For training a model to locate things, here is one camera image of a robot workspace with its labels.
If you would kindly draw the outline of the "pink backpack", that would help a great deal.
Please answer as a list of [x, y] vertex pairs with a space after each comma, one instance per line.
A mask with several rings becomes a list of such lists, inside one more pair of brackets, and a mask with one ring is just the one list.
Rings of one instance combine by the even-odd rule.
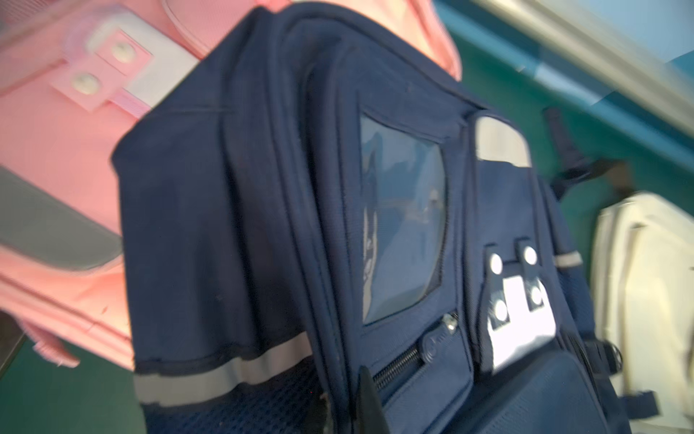
[[1, 5], [1, 309], [34, 351], [131, 369], [111, 154], [254, 1]]

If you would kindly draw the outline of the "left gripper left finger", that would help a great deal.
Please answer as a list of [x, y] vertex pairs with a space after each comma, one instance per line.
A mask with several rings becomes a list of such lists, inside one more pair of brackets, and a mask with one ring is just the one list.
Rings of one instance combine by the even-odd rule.
[[314, 396], [305, 417], [306, 434], [332, 434], [331, 403], [326, 393]]

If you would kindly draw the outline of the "navy blue backpack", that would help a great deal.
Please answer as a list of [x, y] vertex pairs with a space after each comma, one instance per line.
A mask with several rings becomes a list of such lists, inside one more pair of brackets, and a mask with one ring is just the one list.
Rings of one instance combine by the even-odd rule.
[[305, 433], [326, 393], [359, 433], [359, 370], [390, 433], [627, 433], [616, 345], [560, 200], [515, 126], [374, 21], [257, 7], [113, 154], [137, 398], [150, 433]]

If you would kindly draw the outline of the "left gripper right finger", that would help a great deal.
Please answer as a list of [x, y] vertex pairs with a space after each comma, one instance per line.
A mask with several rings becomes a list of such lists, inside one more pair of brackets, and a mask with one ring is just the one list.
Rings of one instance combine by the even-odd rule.
[[356, 424], [361, 434], [389, 434], [390, 429], [383, 413], [381, 398], [375, 381], [366, 366], [359, 370], [359, 387], [356, 398]]

